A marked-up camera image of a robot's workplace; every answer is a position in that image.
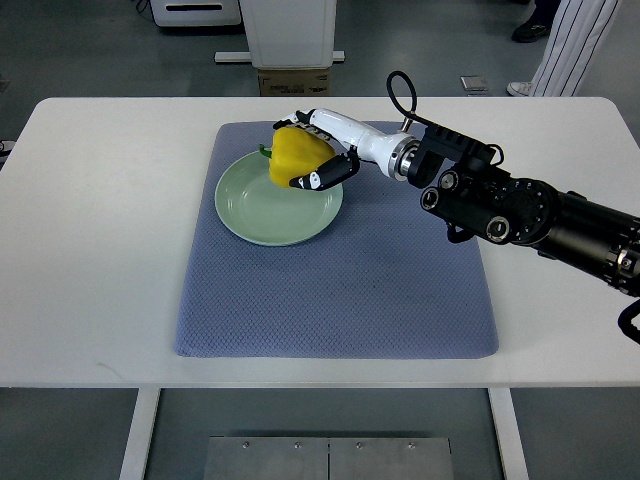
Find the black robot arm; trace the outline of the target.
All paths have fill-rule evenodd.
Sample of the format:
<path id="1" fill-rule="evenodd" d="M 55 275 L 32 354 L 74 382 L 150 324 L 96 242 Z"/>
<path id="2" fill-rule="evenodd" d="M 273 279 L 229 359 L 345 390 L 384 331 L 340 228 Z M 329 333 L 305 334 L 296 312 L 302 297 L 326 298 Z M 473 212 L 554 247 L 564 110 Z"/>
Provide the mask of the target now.
<path id="1" fill-rule="evenodd" d="M 541 180 L 514 178 L 500 165 L 497 144 L 484 144 L 402 109 L 403 125 L 418 122 L 424 134 L 403 152 L 395 173 L 421 189 L 421 207 L 445 221 L 447 238 L 473 237 L 535 249 L 639 296 L 639 220 L 562 193 Z"/>

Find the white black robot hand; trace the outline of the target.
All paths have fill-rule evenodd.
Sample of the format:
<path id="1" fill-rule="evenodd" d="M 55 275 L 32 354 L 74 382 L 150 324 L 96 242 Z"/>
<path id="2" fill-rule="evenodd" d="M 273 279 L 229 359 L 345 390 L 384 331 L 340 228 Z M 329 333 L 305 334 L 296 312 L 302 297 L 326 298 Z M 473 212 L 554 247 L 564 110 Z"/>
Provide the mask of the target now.
<path id="1" fill-rule="evenodd" d="M 385 134 L 365 123 L 326 109 L 297 111 L 274 124 L 274 132 L 282 127 L 303 129 L 329 143 L 336 155 L 316 170 L 292 179 L 289 188 L 328 190 L 355 175 L 362 162 L 373 163 L 381 172 L 402 180 L 402 171 L 418 147 L 418 140 L 407 133 Z"/>

